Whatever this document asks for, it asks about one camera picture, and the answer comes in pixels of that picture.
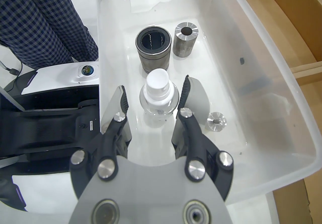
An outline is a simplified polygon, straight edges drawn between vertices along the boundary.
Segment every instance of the plaid pants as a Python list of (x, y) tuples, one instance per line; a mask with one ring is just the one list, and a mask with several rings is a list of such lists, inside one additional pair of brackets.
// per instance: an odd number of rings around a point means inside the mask
[(0, 44), (33, 69), (98, 58), (71, 0), (0, 0)]

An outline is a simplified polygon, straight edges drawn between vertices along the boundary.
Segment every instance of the small metal part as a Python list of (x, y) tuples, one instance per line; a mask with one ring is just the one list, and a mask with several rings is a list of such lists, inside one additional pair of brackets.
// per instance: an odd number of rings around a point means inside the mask
[(227, 120), (220, 112), (212, 112), (208, 115), (207, 124), (211, 131), (220, 132), (227, 126)]
[(190, 118), (192, 116), (192, 111), (189, 108), (181, 108), (180, 115), (184, 118)]
[(92, 214), (93, 224), (116, 224), (119, 220), (119, 207), (113, 200), (106, 199), (98, 203)]
[(192, 200), (186, 204), (183, 218), (184, 224), (210, 224), (209, 210), (198, 200)]
[(115, 163), (111, 159), (105, 159), (103, 160), (98, 168), (97, 168), (97, 173), (101, 179), (106, 179), (110, 177), (115, 170)]
[(85, 158), (85, 152), (84, 152), (84, 150), (77, 150), (71, 156), (70, 162), (73, 165), (78, 165), (78, 164), (81, 164), (83, 162), (84, 158)]
[(232, 156), (230, 156), (229, 153), (222, 151), (219, 154), (219, 159), (220, 162), (225, 166), (225, 167), (229, 167), (232, 164)]
[(187, 57), (191, 54), (199, 30), (193, 23), (183, 22), (176, 26), (173, 39), (173, 53), (178, 57)]
[(125, 120), (125, 114), (123, 112), (118, 112), (114, 115), (114, 121), (117, 121), (118, 123)]
[(149, 73), (157, 68), (168, 69), (171, 36), (164, 28), (150, 26), (143, 29), (137, 35), (135, 45), (145, 72)]
[(188, 172), (194, 179), (203, 179), (206, 174), (206, 169), (200, 161), (191, 160), (188, 165)]

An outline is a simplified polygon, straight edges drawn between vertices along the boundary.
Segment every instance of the glass bottle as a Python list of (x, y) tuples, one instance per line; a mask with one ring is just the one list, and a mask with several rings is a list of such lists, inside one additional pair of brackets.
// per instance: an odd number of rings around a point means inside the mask
[(171, 115), (179, 103), (177, 87), (169, 80), (166, 70), (158, 68), (146, 77), (140, 91), (142, 108), (153, 116)]

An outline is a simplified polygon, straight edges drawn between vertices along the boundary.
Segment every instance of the camera lens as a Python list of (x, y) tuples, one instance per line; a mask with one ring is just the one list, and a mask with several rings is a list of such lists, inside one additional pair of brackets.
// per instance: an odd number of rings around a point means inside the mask
[(93, 211), (93, 224), (116, 224), (119, 220), (119, 209), (113, 200), (101, 201)]
[(85, 65), (82, 69), (82, 74), (84, 76), (90, 76), (94, 72), (93, 66)]

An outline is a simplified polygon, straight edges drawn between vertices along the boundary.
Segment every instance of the metal screw head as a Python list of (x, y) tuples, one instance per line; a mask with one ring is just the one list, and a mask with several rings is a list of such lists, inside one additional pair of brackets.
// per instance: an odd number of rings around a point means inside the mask
[(180, 114), (184, 118), (190, 118), (192, 116), (192, 111), (189, 108), (181, 108)]
[(123, 112), (118, 112), (114, 115), (114, 121), (117, 121), (118, 123), (125, 120), (125, 114)]
[(110, 177), (115, 170), (115, 163), (111, 159), (105, 159), (103, 160), (98, 168), (97, 168), (97, 173), (101, 179), (106, 179)]
[(73, 165), (78, 165), (80, 163), (83, 162), (85, 158), (85, 152), (84, 150), (77, 150), (76, 152), (74, 152), (74, 154), (71, 156), (70, 158), (70, 162)]
[(219, 154), (219, 159), (220, 159), (220, 162), (225, 166), (225, 167), (229, 167), (231, 166), (232, 164), (232, 156), (230, 156), (229, 153), (227, 152), (221, 152)]
[(227, 120), (220, 112), (209, 113), (207, 124), (210, 130), (220, 132), (227, 126)]
[(202, 179), (205, 176), (206, 169), (198, 160), (191, 160), (188, 165), (188, 172), (194, 179)]

